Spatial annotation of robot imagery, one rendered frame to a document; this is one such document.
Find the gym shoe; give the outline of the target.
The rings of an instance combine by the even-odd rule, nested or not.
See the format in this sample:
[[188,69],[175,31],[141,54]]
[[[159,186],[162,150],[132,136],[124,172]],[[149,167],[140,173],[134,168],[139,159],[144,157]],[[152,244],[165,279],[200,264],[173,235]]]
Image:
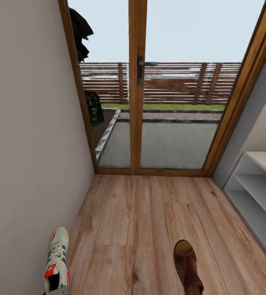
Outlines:
[[69,246],[69,235],[63,226],[57,227],[51,234],[48,245],[47,267],[44,273],[45,295],[64,285],[70,285],[70,275],[65,255]]

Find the sandal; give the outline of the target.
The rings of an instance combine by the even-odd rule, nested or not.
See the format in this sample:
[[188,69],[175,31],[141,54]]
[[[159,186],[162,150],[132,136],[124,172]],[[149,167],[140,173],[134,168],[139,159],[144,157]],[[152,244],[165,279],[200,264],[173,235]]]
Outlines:
[[196,254],[191,244],[179,240],[174,246],[174,264],[185,295],[202,295],[204,286],[198,276]]

